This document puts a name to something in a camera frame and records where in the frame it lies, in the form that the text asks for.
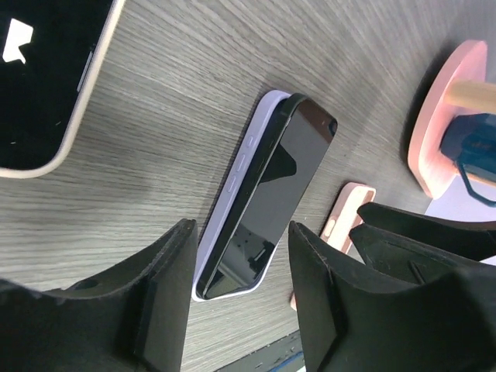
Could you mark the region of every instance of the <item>phone side button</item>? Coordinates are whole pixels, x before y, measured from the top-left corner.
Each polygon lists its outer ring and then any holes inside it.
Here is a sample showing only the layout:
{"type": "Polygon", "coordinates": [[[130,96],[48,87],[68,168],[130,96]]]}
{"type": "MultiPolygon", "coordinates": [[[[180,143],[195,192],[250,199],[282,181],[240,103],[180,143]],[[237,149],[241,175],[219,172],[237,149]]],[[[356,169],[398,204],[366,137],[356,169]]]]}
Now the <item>phone side button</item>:
{"type": "Polygon", "coordinates": [[[246,155],[245,154],[241,155],[241,159],[239,159],[238,167],[236,167],[236,172],[241,171],[241,168],[243,168],[243,165],[245,164],[245,159],[246,159],[246,155]]]}
{"type": "Polygon", "coordinates": [[[232,176],[232,180],[231,180],[231,183],[229,185],[229,189],[227,190],[227,192],[233,191],[235,184],[236,184],[236,176],[232,176]]]}

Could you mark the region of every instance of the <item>white icon on screen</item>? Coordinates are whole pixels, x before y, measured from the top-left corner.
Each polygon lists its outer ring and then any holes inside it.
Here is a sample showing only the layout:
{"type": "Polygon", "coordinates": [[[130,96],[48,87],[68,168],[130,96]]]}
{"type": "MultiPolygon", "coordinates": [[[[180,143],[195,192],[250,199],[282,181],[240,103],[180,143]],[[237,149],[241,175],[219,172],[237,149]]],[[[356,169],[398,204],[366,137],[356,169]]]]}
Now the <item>white icon on screen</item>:
{"type": "Polygon", "coordinates": [[[33,28],[31,26],[12,18],[2,54],[3,60],[5,62],[21,60],[25,64],[26,58],[22,55],[19,47],[30,43],[32,36],[33,28]]]}

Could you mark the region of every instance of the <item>lavender phone case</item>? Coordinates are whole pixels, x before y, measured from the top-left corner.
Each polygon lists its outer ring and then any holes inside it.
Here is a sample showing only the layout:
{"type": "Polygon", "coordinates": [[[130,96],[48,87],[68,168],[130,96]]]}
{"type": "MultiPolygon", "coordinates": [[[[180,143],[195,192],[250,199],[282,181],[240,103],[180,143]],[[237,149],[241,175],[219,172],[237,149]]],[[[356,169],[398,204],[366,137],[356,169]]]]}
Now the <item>lavender phone case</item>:
{"type": "MultiPolygon", "coordinates": [[[[290,95],[284,91],[269,91],[267,94],[265,94],[265,96],[262,97],[260,103],[257,106],[257,109],[255,110],[255,113],[253,114],[253,118],[251,119],[250,125],[248,126],[246,135],[244,136],[241,146],[239,147],[236,159],[232,164],[231,171],[229,172],[229,176],[227,177],[227,181],[222,187],[219,199],[215,203],[214,210],[212,212],[212,215],[210,216],[209,221],[207,222],[203,237],[201,238],[200,244],[198,246],[195,276],[193,278],[193,289],[191,292],[191,297],[195,301],[205,301],[205,299],[200,298],[196,295],[196,286],[198,283],[198,279],[200,278],[200,274],[205,268],[208,257],[210,256],[210,253],[212,252],[212,249],[215,245],[215,241],[219,237],[222,227],[224,226],[224,222],[226,221],[227,215],[229,214],[229,211],[233,206],[233,202],[238,193],[239,186],[243,182],[246,170],[248,169],[248,166],[253,159],[255,151],[257,151],[258,144],[260,143],[260,138],[264,134],[269,119],[272,116],[272,113],[274,112],[277,104],[279,104],[279,102],[288,98],[289,96],[290,95]]],[[[232,294],[226,294],[224,296],[217,297],[216,299],[237,296],[255,290],[264,279],[268,267],[269,264],[266,266],[265,271],[260,275],[259,281],[255,283],[255,285],[251,288],[247,288],[245,291],[237,291],[232,294]]]]}

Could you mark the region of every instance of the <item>wooden tabletop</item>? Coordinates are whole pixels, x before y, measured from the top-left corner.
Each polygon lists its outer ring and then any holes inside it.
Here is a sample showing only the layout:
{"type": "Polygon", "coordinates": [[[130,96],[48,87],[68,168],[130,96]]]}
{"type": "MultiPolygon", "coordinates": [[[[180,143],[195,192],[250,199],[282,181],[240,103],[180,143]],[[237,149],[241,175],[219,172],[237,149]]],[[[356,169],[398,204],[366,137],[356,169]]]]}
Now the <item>wooden tabletop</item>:
{"type": "MultiPolygon", "coordinates": [[[[318,232],[347,181],[423,212],[405,144],[425,87],[469,38],[489,42],[491,75],[494,35],[492,0],[128,0],[69,157],[47,176],[0,180],[0,275],[64,288],[181,218],[201,232],[273,88],[339,121],[295,220],[318,232]]],[[[191,304],[183,370],[214,370],[296,330],[290,294],[284,238],[254,293],[191,304]]]]}

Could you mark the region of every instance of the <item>black phone screen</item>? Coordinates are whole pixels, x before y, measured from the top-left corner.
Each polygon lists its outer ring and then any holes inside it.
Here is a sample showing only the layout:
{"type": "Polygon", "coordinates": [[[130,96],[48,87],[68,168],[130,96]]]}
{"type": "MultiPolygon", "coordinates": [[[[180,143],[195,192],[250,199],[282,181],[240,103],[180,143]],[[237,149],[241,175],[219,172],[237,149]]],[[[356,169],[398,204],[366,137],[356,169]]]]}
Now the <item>black phone screen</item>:
{"type": "MultiPolygon", "coordinates": [[[[305,99],[298,105],[239,224],[229,234],[227,243],[222,238],[226,232],[219,235],[213,250],[224,250],[224,254],[202,290],[203,298],[226,295],[256,283],[325,156],[336,128],[336,120],[313,101],[305,99]]],[[[242,190],[243,185],[237,196],[243,196],[242,190]]],[[[232,210],[237,202],[236,197],[232,210]]]]}
{"type": "Polygon", "coordinates": [[[0,167],[49,163],[64,137],[112,0],[0,5],[0,167]]]}

